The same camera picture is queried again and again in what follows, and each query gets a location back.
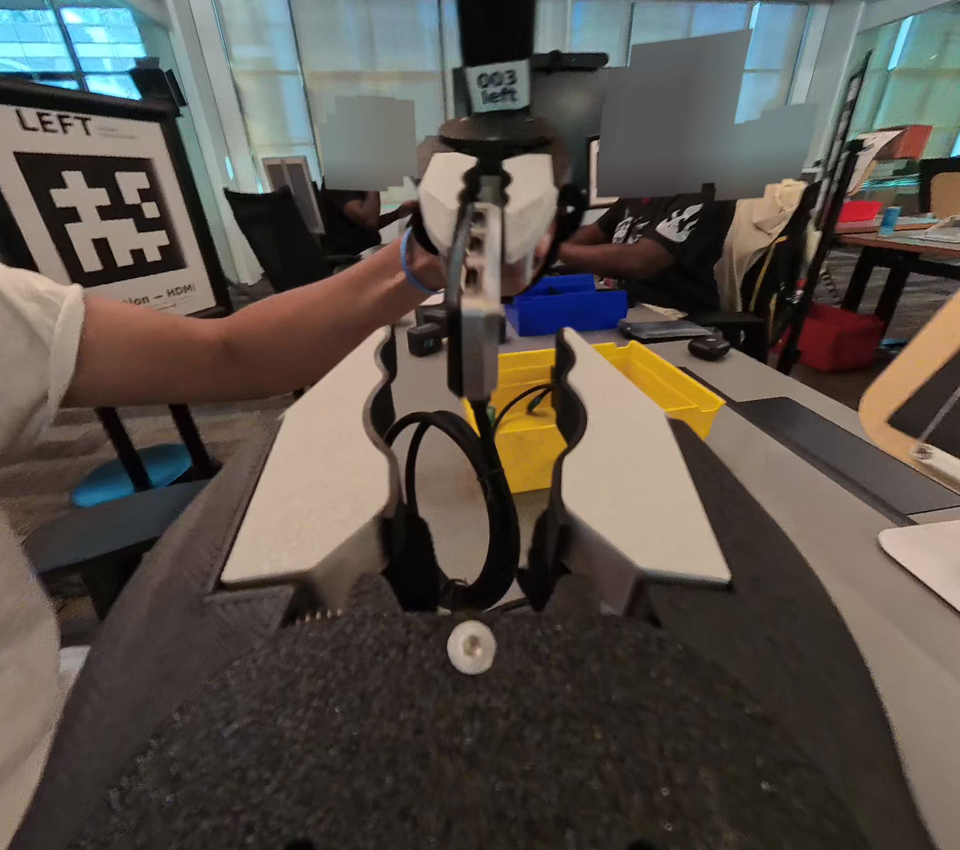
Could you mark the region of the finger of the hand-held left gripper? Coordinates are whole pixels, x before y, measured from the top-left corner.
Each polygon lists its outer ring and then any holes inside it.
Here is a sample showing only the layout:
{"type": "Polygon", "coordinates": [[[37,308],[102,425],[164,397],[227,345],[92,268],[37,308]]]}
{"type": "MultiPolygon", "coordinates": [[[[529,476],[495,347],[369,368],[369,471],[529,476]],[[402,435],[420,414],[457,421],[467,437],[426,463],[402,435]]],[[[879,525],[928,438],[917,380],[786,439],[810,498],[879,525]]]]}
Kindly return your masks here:
{"type": "Polygon", "coordinates": [[[526,153],[501,164],[506,174],[502,211],[503,267],[536,267],[544,262],[555,234],[558,185],[546,153],[526,153]]]}
{"type": "Polygon", "coordinates": [[[457,231],[466,176],[478,163],[461,152],[434,154],[420,179],[415,214],[415,241],[426,252],[448,262],[457,231]]]}

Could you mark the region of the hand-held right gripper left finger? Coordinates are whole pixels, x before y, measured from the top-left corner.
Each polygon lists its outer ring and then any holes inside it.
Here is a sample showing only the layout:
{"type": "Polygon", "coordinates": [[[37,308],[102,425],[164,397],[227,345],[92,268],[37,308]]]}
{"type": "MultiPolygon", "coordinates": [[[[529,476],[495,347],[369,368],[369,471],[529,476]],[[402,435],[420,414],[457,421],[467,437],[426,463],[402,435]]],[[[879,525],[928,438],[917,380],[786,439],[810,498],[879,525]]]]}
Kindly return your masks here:
{"type": "Polygon", "coordinates": [[[385,434],[396,420],[394,328],[375,331],[282,415],[221,570],[221,586],[292,585],[338,615],[390,557],[383,526],[402,503],[385,434]]]}

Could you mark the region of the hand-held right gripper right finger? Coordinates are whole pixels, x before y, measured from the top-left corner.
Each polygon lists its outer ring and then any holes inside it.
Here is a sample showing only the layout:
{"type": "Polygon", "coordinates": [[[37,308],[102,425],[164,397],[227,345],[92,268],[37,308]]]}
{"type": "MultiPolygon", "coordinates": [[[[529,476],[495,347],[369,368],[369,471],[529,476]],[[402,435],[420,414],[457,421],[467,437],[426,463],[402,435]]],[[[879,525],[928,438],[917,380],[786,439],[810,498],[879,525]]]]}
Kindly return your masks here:
{"type": "Polygon", "coordinates": [[[639,344],[592,345],[557,332],[552,402],[563,448],[517,581],[543,611],[566,576],[627,615],[652,584],[724,591],[733,574],[684,459],[672,418],[628,373],[639,344]]]}

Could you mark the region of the yellow plastic bin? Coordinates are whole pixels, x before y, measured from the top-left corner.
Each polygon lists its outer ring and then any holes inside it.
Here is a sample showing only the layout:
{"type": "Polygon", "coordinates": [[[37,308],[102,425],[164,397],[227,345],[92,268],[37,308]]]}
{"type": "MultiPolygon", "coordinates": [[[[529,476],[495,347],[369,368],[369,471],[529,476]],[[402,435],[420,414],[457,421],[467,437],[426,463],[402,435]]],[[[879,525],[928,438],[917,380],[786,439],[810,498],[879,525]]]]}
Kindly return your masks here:
{"type": "Polygon", "coordinates": [[[702,440],[724,400],[638,342],[589,344],[565,328],[549,346],[502,353],[498,386],[489,400],[500,420],[494,438],[510,491],[551,487],[562,461],[564,488],[579,475],[597,475],[605,454],[640,453],[643,437],[666,447],[666,418],[680,421],[702,440]]]}

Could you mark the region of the blue plastic bin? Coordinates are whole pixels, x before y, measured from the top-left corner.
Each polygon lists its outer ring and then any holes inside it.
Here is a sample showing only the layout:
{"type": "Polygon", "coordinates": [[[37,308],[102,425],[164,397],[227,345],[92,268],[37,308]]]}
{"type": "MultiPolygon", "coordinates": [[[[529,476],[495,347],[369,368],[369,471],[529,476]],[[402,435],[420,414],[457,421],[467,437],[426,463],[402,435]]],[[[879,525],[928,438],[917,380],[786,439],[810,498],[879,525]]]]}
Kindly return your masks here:
{"type": "Polygon", "coordinates": [[[600,288],[587,274],[542,277],[505,304],[507,322],[520,337],[616,328],[628,308],[626,291],[600,288]]]}

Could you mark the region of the grey HDMI switch box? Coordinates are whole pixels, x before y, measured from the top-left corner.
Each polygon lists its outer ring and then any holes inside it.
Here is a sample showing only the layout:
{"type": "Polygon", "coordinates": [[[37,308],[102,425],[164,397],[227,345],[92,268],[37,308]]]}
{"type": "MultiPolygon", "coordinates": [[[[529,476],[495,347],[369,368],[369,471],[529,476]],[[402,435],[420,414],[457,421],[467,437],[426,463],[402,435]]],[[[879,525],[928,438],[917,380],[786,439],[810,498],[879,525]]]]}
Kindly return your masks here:
{"type": "Polygon", "coordinates": [[[504,200],[498,173],[474,166],[463,177],[443,296],[447,384],[454,395],[479,402],[498,386],[504,200]]]}

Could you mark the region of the person's left forearm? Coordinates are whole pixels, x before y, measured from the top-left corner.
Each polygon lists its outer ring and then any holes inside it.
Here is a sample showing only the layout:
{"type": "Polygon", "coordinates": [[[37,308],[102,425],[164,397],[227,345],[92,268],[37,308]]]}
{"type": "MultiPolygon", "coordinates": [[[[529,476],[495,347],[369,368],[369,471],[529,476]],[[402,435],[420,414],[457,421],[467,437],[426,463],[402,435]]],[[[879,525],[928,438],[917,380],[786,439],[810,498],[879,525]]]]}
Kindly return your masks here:
{"type": "Polygon", "coordinates": [[[427,297],[404,280],[401,240],[222,319],[85,302],[69,408],[259,400],[319,382],[427,297]]]}

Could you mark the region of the black desk mat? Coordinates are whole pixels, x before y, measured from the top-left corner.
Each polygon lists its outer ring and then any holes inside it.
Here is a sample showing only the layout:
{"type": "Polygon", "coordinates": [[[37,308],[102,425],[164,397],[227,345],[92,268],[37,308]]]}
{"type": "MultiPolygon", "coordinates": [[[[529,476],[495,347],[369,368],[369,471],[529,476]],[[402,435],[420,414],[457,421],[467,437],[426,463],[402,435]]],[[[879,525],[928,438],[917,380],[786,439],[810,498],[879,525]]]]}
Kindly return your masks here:
{"type": "Polygon", "coordinates": [[[731,400],[726,405],[895,525],[911,523],[915,515],[959,507],[954,491],[796,400],[731,400]]]}

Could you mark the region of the wooden desk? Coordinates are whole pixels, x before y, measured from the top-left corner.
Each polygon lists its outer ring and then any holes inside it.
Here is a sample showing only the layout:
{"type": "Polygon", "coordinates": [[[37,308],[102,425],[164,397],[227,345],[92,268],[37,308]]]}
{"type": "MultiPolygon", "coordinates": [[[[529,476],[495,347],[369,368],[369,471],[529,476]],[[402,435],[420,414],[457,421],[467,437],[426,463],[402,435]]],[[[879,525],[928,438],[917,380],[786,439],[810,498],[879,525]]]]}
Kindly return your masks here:
{"type": "Polygon", "coordinates": [[[959,281],[957,243],[921,238],[920,230],[898,231],[882,236],[876,232],[842,232],[839,243],[859,250],[854,269],[840,303],[841,308],[858,312],[875,269],[887,270],[887,278],[872,313],[888,326],[912,276],[951,283],[959,281]]]}

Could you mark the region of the person's left hand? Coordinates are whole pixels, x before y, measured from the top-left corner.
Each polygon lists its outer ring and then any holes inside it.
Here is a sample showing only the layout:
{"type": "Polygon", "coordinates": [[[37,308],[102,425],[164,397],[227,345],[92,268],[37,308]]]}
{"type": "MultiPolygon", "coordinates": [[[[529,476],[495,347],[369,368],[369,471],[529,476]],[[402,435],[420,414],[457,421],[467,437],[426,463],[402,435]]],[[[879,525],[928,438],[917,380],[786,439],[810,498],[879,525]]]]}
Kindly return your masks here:
{"type": "MultiPolygon", "coordinates": [[[[553,223],[536,244],[529,263],[519,261],[502,265],[500,292],[503,299],[523,293],[542,274],[555,235],[556,224],[553,223]]],[[[411,276],[417,285],[432,293],[446,288],[448,269],[442,257],[429,253],[412,235],[403,236],[401,247],[404,272],[411,276]]]]}

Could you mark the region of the blue wristband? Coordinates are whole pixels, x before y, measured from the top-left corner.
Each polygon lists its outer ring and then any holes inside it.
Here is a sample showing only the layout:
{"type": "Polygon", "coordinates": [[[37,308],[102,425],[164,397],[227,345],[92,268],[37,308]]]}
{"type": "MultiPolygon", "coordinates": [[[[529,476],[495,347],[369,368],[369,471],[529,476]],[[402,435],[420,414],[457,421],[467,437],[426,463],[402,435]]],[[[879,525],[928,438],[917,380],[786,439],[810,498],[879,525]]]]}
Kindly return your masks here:
{"type": "Polygon", "coordinates": [[[448,272],[444,259],[426,249],[413,227],[406,228],[401,239],[400,264],[407,286],[425,298],[445,291],[448,272]]]}

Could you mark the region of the black flat case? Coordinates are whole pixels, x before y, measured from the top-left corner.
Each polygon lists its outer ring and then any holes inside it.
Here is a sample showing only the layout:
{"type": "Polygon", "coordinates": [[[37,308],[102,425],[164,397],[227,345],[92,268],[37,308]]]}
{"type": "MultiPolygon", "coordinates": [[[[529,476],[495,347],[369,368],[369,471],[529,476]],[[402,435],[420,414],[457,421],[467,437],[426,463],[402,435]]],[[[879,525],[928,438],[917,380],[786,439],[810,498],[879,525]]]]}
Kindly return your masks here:
{"type": "Polygon", "coordinates": [[[617,326],[623,338],[643,345],[710,338],[714,334],[712,328],[687,320],[628,321],[624,319],[619,321],[617,326]]]}

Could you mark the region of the black office chair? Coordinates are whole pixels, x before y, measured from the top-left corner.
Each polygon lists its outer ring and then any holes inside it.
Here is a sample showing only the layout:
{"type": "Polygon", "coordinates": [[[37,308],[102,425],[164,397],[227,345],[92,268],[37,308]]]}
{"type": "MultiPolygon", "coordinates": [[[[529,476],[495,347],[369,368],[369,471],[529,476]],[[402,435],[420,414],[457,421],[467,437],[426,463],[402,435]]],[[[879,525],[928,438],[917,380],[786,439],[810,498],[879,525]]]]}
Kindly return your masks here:
{"type": "Polygon", "coordinates": [[[289,187],[257,194],[224,188],[223,195],[273,291],[283,293],[333,276],[289,187]]]}

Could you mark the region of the blue round stool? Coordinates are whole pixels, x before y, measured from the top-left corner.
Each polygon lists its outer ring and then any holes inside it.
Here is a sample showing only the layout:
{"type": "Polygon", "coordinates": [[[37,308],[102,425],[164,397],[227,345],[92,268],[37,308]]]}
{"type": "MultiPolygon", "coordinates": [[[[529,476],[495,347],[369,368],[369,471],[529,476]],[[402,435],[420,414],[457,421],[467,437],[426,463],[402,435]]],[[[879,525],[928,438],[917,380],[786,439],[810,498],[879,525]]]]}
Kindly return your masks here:
{"type": "MultiPolygon", "coordinates": [[[[156,444],[138,451],[152,489],[181,481],[191,471],[190,454],[183,444],[156,444]]],[[[90,508],[130,496],[137,490],[123,463],[114,459],[96,467],[70,492],[70,503],[90,508]]]]}

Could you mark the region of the beige jacket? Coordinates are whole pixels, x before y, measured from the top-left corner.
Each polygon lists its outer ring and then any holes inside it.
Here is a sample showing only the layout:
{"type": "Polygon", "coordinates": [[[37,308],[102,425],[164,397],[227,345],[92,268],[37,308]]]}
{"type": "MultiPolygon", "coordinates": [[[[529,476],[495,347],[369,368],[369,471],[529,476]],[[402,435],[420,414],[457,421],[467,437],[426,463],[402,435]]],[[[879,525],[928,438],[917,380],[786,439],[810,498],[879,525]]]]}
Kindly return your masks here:
{"type": "Polygon", "coordinates": [[[714,267],[721,311],[741,310],[742,285],[750,268],[783,234],[809,188],[785,179],[767,184],[760,197],[736,201],[721,256],[714,267]]]}

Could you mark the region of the red storage box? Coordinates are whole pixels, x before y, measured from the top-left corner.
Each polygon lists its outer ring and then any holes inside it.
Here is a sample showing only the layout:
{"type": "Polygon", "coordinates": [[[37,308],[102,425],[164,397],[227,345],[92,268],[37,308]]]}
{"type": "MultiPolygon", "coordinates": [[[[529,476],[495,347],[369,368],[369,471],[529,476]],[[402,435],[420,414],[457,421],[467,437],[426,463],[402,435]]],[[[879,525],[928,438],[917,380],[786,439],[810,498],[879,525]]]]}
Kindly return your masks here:
{"type": "Polygon", "coordinates": [[[884,332],[875,314],[811,304],[798,340],[798,363],[825,374],[868,369],[884,332]]]}

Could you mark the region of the person's white shirt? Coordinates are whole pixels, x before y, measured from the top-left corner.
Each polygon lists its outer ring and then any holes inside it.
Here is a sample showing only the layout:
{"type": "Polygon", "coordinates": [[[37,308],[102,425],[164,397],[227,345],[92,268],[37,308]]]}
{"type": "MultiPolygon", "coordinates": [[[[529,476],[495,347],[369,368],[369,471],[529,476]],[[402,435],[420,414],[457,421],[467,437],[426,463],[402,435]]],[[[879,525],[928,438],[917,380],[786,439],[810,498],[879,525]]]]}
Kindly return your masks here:
{"type": "MultiPolygon", "coordinates": [[[[83,292],[1,267],[1,451],[42,435],[65,401],[85,318],[83,292]]],[[[62,708],[61,636],[53,605],[5,516],[1,520],[1,847],[41,779],[62,708]]]]}

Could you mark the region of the black white marker sign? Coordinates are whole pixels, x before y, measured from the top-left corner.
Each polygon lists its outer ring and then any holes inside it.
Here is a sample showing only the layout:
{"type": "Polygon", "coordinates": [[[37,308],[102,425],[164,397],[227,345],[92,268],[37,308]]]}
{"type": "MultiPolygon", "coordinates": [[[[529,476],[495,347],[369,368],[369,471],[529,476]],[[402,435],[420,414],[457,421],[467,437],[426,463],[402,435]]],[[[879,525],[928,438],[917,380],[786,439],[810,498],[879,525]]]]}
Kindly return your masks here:
{"type": "Polygon", "coordinates": [[[2,263],[157,312],[233,313],[180,110],[2,77],[2,263]]]}

